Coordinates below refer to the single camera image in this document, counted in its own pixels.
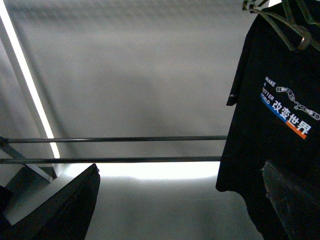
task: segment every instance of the clothing rack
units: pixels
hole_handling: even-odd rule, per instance
[[[163,163],[163,162],[218,162],[220,156],[178,157],[110,157],[110,158],[25,158],[10,144],[35,143],[105,143],[105,142],[171,142],[226,140],[225,135],[215,136],[150,136],[150,137],[94,137],[94,138],[4,138],[0,149],[12,158],[0,159],[0,164],[70,164],[70,163]]]

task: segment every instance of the fluorescent light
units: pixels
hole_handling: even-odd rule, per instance
[[[76,177],[91,163],[71,164],[65,174]],[[218,175],[220,162],[97,163],[101,177],[132,177],[141,180],[204,179]]]
[[[269,1],[269,7],[272,7],[273,5],[281,3],[281,0],[270,0]]]
[[[5,6],[5,3],[4,3],[3,0],[0,0],[0,17],[2,19],[4,28],[6,30],[6,33],[7,33],[8,37],[9,37],[9,40],[11,42],[14,54],[15,54],[15,56],[17,58],[17,61],[18,61],[19,65],[20,65],[22,74],[24,76],[25,82],[26,82],[26,84],[28,86],[28,89],[30,91],[30,94],[31,94],[31,97],[33,99],[33,102],[34,102],[34,105],[36,107],[36,110],[37,110],[37,112],[38,112],[38,114],[40,116],[40,119],[41,119],[41,122],[43,124],[46,136],[47,136],[48,139],[53,139],[54,138],[53,132],[51,130],[51,127],[50,127],[50,124],[48,122],[45,110],[43,108],[43,105],[41,103],[40,97],[38,95],[34,80],[33,80],[32,76],[31,76],[31,73],[30,73],[26,58],[25,58],[24,53],[22,51],[22,48],[20,46],[18,37],[17,37],[15,29],[14,29],[14,26],[13,26],[11,20],[10,20],[8,11],[6,9],[6,6]],[[59,154],[59,150],[58,150],[57,144],[55,142],[51,142],[50,145],[51,145],[54,157],[56,159],[60,158],[60,154]]]

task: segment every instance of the orange stripe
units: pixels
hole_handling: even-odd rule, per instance
[[[302,132],[300,132],[292,123],[287,121],[286,124],[289,126],[289,128],[291,128],[293,131],[295,131],[296,134],[298,134],[303,139],[306,139],[307,135],[305,135]]]

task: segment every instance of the metal rod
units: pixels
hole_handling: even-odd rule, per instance
[[[88,163],[177,163],[219,162],[221,156],[165,156],[165,157],[111,157],[111,158],[3,158],[0,164],[88,164]]]
[[[93,137],[93,138],[18,138],[5,139],[7,144],[35,143],[89,143],[89,142],[164,142],[226,140],[227,136],[147,136],[147,137]]]

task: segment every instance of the clothes hanger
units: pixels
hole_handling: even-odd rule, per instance
[[[263,0],[258,5],[255,4],[255,2],[256,2],[256,0],[252,0],[252,1],[245,0],[242,4],[242,10],[243,11],[250,11],[250,13],[260,14],[272,26],[272,28],[276,31],[276,33],[280,36],[280,38],[284,41],[284,43],[287,45],[287,47],[291,51],[304,50],[309,45],[312,45],[315,49],[320,51],[320,43],[312,38],[312,35],[304,26],[296,24],[288,0],[282,0],[282,5],[283,5],[283,9],[284,9],[286,18],[284,18],[278,14],[275,14],[273,12],[260,11],[258,9],[255,9],[256,7],[258,7],[258,8],[262,7],[267,2],[267,0]],[[297,2],[298,6],[303,14],[304,19],[306,20],[306,22],[308,24],[313,24],[313,25],[320,27],[320,23],[316,22],[313,19],[305,2],[303,0],[296,0],[296,2]],[[289,28],[291,28],[296,34],[298,34],[302,38],[300,44],[297,47],[294,47],[293,44],[289,41],[289,39],[284,35],[284,33],[277,26],[277,24],[269,16],[284,23]]]

